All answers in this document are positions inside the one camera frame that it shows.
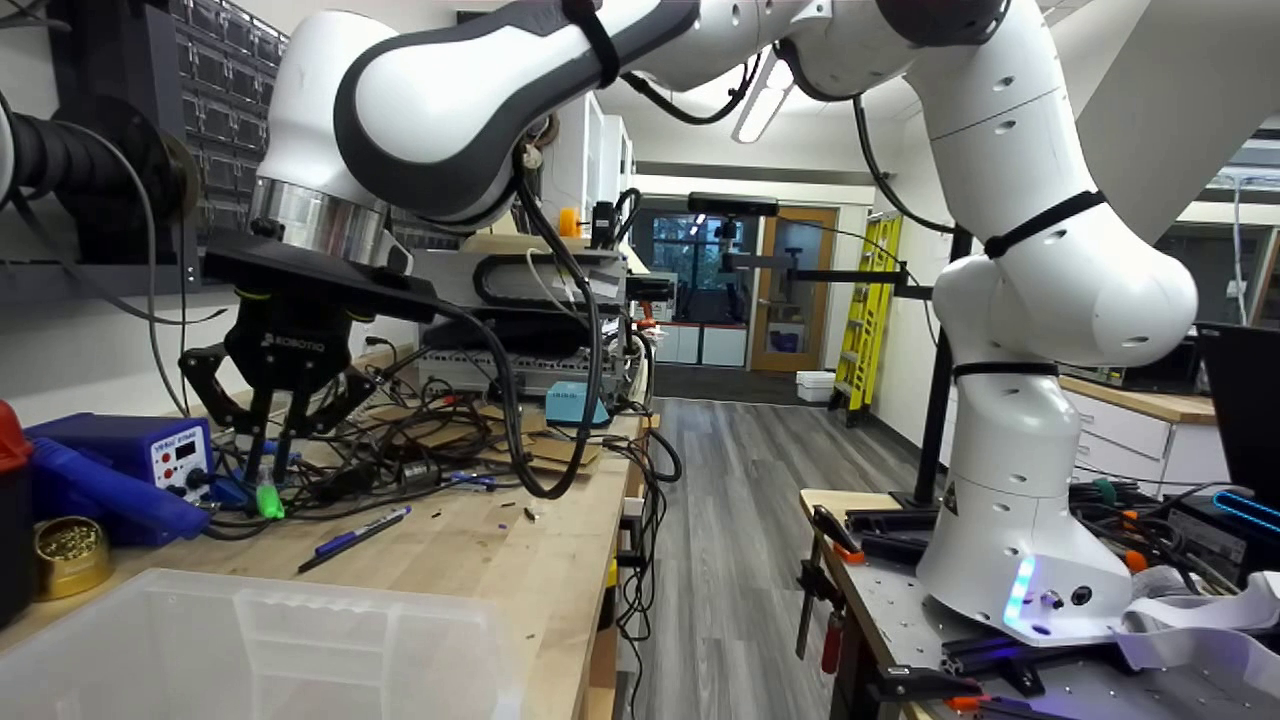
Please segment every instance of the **desk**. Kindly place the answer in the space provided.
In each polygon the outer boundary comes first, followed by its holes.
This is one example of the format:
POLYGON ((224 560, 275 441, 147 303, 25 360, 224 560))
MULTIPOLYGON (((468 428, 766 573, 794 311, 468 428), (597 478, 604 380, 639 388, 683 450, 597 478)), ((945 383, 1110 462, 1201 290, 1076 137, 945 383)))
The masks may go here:
MULTIPOLYGON (((636 421, 616 421, 612 432, 636 435, 636 421)), ((535 524, 526 514, 534 494, 515 488, 494 494, 441 492, 421 500, 406 524, 308 573, 308 581, 479 598, 509 626, 511 669, 534 720, 612 715, 612 636, 604 631, 597 669, 594 651, 624 484, 630 459, 602 450, 594 478, 579 478, 565 500, 535 500, 535 524)), ((326 535, 352 524, 359 514, 282 524, 262 539, 189 539, 162 553, 119 553, 112 582, 143 567, 293 576, 326 535)), ((93 596, 37 604, 0 636, 0 647, 85 604, 93 596)))
MULTIPOLYGON (((799 492, 799 506, 893 506, 880 492, 799 492)), ((839 674, 834 692, 834 720, 873 720, 884 715, 880 698, 870 692, 887 664, 942 669, 945 639, 980 636, 988 626, 968 623, 945 604, 928 598, 923 588, 899 567, 858 563, 847 567, 830 539, 818 535, 818 553, 834 573, 834 582, 847 598, 847 631, 839 674)), ((1271 720, 1278 698, 1254 692, 1234 674, 1208 669, 1171 669, 1129 674, 1110 656, 1073 651, 1042 664, 1045 694, 1031 705, 1042 711, 1059 711, 1076 720, 1125 715, 1125 720, 1182 720, 1182 715, 1234 715, 1234 720, 1271 720)), ((980 674, 986 692, 1017 694, 999 674, 980 674)), ((905 715, 949 715, 934 705, 907 705, 905 715)))
POLYGON ((1081 413, 1076 472, 1171 484, 1230 478, 1224 441, 1208 395, 1118 392, 1066 377, 1081 413))

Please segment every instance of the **robotic arm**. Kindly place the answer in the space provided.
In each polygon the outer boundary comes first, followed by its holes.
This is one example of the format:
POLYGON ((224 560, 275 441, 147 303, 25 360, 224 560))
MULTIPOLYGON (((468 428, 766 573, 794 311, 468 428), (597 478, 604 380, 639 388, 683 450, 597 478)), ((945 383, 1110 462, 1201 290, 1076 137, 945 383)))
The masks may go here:
MULTIPOLYGON (((961 421, 923 588, 1030 642, 1110 639, 1138 592, 1067 514, 1081 421, 1055 362, 1162 360, 1198 317, 1198 284, 1095 193, 1035 0, 526 0, 416 37, 326 10, 282 66, 266 196, 337 217, 389 200, 468 229, 504 202, 511 149, 561 100, 624 64, 688 86, 770 43, 819 100, 905 76, 951 217, 988 238, 936 279, 961 421)), ((262 202, 285 238, 288 208, 262 202)))

